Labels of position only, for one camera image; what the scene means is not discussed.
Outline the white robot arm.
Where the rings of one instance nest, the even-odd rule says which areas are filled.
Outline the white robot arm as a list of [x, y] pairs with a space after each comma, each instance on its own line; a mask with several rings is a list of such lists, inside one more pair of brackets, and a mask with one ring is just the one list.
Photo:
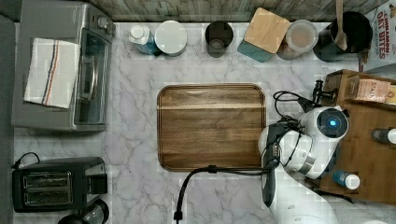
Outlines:
[[267, 172], [262, 201], [276, 224], [339, 224], [331, 204], [290, 173], [320, 177], [348, 128], [345, 110], [323, 106], [263, 129], [258, 143], [262, 169]]

